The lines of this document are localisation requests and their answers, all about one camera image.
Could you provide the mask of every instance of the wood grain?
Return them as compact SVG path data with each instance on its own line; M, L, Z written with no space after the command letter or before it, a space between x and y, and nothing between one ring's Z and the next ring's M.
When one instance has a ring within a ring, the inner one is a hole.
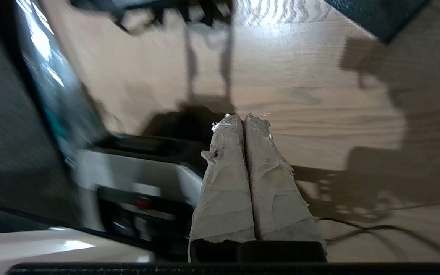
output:
M238 1L233 26L213 29L168 11L164 29L135 37L103 14L43 3L111 114L110 130L140 134L156 113L191 103L265 116L313 214L404 226L440 242L440 0L387 47L322 0ZM323 228L329 237L349 230ZM384 235L403 258L368 235L329 247L329 259L440 259Z

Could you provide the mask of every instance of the black cable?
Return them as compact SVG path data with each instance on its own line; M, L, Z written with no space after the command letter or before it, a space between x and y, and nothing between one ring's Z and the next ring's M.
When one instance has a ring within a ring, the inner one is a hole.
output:
M357 225L356 223L350 223L350 222L346 222L346 221L342 221L342 220L337 220L337 219L332 219L332 218L321 218L318 221L333 221L333 222L337 222L337 223L343 223L345 225L348 226L352 226L354 228L358 228L358 230L343 234L341 236L337 236L334 237L332 239L327 239L325 240L327 242L328 245L334 244L335 242L340 242L342 240L346 240L348 238L354 237L356 235L359 235L361 233L372 233L374 235L374 230L395 230L401 233L404 233L416 240L419 240L420 242L422 242L423 244L426 244L427 246L429 246L430 248L432 248L433 250L437 251L440 254L440 244L438 244L437 242L434 242L433 240L430 240L412 230L406 229L406 228L401 228L398 226L391 226L391 225L378 225L378 226L371 226L371 227L363 227L360 225Z

